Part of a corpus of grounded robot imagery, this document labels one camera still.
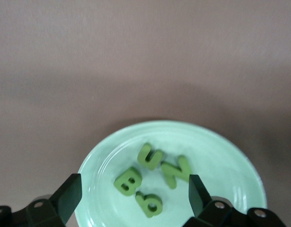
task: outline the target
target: table surface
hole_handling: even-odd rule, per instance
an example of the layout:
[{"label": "table surface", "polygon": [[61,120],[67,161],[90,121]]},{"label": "table surface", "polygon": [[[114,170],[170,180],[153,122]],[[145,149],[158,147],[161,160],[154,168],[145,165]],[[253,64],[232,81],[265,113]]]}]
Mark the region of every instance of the table surface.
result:
[{"label": "table surface", "polygon": [[153,119],[235,143],[291,227],[291,0],[0,0],[0,205],[53,193]]}]

